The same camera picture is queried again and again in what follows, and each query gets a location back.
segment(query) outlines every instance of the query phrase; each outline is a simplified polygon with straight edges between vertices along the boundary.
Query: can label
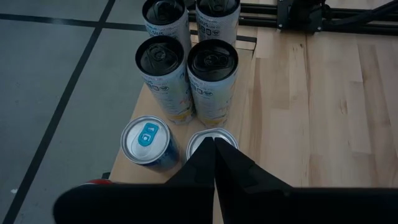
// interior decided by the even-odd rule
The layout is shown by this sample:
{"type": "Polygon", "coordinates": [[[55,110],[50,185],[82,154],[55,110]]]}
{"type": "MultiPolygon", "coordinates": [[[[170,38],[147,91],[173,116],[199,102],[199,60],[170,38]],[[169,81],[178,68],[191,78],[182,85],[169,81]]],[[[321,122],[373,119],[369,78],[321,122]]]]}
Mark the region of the can label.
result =
{"type": "Polygon", "coordinates": [[[181,18],[171,24],[159,26],[145,21],[145,26],[151,37],[166,35],[180,41],[184,48],[185,58],[188,57],[188,53],[191,50],[192,45],[187,10],[185,10],[181,18]]]}
{"type": "Polygon", "coordinates": [[[235,46],[240,12],[241,6],[239,5],[239,7],[228,16],[211,17],[202,13],[199,8],[197,8],[199,42],[208,39],[219,39],[235,46]]]}
{"type": "Polygon", "coordinates": [[[221,127],[227,121],[237,70],[218,82],[203,81],[188,70],[197,115],[207,128],[221,127]]]}
{"type": "Polygon", "coordinates": [[[185,60],[170,74],[156,77],[142,73],[142,76],[169,120],[175,124],[192,120],[193,100],[185,60]]]}

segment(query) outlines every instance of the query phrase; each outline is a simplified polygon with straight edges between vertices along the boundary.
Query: wooden surface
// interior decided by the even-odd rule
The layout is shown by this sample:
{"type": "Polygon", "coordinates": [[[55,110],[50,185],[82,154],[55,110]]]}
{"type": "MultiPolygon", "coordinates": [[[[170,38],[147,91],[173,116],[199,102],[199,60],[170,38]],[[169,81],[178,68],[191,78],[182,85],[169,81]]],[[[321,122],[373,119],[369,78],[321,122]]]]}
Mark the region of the wooden surface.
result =
{"type": "MultiPolygon", "coordinates": [[[[363,9],[386,2],[327,0],[363,9]]],[[[398,37],[239,30],[257,37],[254,52],[238,49],[225,126],[243,153],[296,187],[398,187],[398,37]]],[[[132,118],[144,114],[164,118],[146,86],[132,118]]],[[[182,150],[204,129],[197,120],[168,124],[182,150]]],[[[159,183],[172,172],[156,174],[119,152],[111,180],[159,183]]],[[[215,203],[215,223],[221,223],[215,203]]]]}

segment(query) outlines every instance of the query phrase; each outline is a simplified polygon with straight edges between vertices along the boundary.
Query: gray floor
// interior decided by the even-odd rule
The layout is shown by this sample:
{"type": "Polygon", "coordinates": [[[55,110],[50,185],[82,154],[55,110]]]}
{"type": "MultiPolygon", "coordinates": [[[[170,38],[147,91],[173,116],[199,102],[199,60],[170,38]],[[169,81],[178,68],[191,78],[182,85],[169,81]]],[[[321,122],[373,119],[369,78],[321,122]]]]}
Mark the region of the gray floor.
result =
{"type": "MultiPolygon", "coordinates": [[[[143,2],[116,1],[108,22],[142,24],[143,2]]],[[[97,21],[106,3],[0,0],[0,13],[97,21]]],[[[0,19],[1,221],[93,30],[0,19]]],[[[111,170],[143,83],[134,55],[148,37],[102,30],[15,223],[53,223],[62,192],[111,170]]]]}

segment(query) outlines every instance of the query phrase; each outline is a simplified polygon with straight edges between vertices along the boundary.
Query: metal frame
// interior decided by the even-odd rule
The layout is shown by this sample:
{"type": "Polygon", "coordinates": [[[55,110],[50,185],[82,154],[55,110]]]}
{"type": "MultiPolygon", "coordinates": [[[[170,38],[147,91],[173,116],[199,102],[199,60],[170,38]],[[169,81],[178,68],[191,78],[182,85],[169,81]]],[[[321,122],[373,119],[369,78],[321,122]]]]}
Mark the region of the metal frame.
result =
{"type": "MultiPolygon", "coordinates": [[[[194,10],[195,5],[189,6],[188,9],[194,10]]],[[[398,0],[393,0],[373,10],[330,8],[325,4],[325,0],[278,0],[277,5],[241,3],[241,13],[261,15],[240,15],[239,25],[242,26],[301,30],[311,34],[328,31],[398,35],[398,24],[391,24],[391,22],[398,22],[398,0]],[[308,2],[314,3],[308,10],[302,6],[303,2],[306,6],[308,2]],[[300,16],[308,11],[309,22],[302,22],[300,20],[302,18],[295,17],[292,13],[293,9],[300,16]],[[377,21],[377,24],[369,23],[372,21],[377,21]]],[[[189,21],[196,22],[195,11],[189,13],[189,21]]]]}

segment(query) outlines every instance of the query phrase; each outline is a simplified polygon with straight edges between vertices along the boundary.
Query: tall can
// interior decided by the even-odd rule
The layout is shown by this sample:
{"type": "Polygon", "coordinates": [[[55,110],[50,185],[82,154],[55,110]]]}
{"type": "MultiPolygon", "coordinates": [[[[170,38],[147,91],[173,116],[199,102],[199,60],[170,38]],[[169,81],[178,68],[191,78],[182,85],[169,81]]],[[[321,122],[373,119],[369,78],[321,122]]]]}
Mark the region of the tall can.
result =
{"type": "Polygon", "coordinates": [[[238,71],[238,53],[222,40],[204,40],[188,56],[188,76],[199,120],[207,128],[228,119],[238,71]]]}
{"type": "Polygon", "coordinates": [[[167,36],[151,37],[138,48],[136,63],[166,117],[175,124],[191,121],[193,101],[181,43],[167,36]]]}
{"type": "Polygon", "coordinates": [[[166,35],[177,39],[188,56],[192,44],[188,11],[183,0],[147,0],[142,15],[151,37],[166,35]]]}
{"type": "Polygon", "coordinates": [[[121,147],[130,161],[156,172],[173,168],[180,159],[169,127],[155,116],[141,116],[130,121],[123,130],[121,147]]]}
{"type": "Polygon", "coordinates": [[[219,39],[235,46],[240,0],[197,0],[196,12],[199,41],[219,39]]]}

